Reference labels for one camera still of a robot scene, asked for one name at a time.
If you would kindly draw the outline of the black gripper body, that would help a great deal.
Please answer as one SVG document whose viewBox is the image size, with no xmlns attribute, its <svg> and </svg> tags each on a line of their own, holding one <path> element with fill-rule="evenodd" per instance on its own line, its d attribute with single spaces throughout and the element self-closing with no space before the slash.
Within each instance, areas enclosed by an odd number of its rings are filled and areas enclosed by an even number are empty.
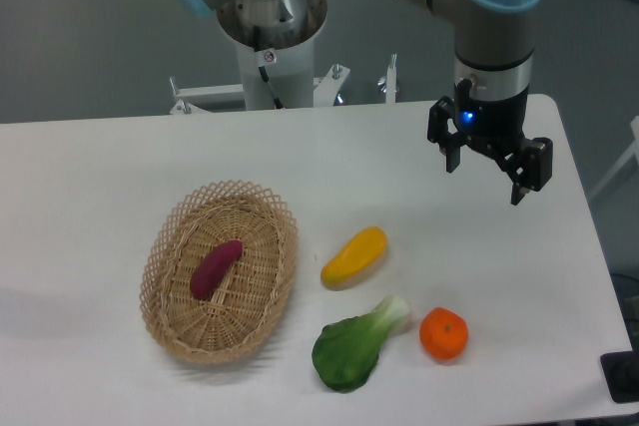
<svg viewBox="0 0 639 426">
<path fill-rule="evenodd" d="M 473 150 L 487 156 L 508 157 L 523 137 L 528 89 L 499 101 L 479 101 L 469 91 L 456 87 L 454 91 L 455 127 L 470 138 Z"/>
</svg>

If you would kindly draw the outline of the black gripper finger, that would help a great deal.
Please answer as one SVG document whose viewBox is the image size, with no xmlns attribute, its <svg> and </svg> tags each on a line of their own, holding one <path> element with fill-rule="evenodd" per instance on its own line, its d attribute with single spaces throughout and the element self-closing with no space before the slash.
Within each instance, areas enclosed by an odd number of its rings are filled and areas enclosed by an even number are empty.
<svg viewBox="0 0 639 426">
<path fill-rule="evenodd" d="M 460 151 L 466 145 L 463 132 L 449 130 L 449 122 L 454 120 L 455 104 L 447 96 L 441 97 L 429 109 L 427 139 L 437 144 L 445 156 L 445 169 L 453 173 L 460 164 Z"/>
<path fill-rule="evenodd" d="M 514 139 L 495 161 L 512 181 L 510 203 L 518 206 L 530 192 L 539 192 L 552 178 L 553 142 L 545 137 Z"/>
</svg>

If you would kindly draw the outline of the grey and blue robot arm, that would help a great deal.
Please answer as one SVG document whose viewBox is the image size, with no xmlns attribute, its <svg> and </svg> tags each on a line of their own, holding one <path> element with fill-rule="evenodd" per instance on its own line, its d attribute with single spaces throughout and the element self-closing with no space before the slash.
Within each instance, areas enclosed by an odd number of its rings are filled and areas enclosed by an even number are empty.
<svg viewBox="0 0 639 426">
<path fill-rule="evenodd" d="M 235 43 L 250 110 L 323 103 L 314 83 L 314 41 L 325 0 L 179 0 L 196 16 L 215 15 Z M 541 190 L 552 175 L 549 139 L 523 133 L 533 60 L 533 11 L 540 0 L 406 0 L 454 30 L 454 94 L 430 109 L 427 137 L 449 171 L 460 150 L 493 159 L 512 183 L 511 200 Z"/>
</svg>

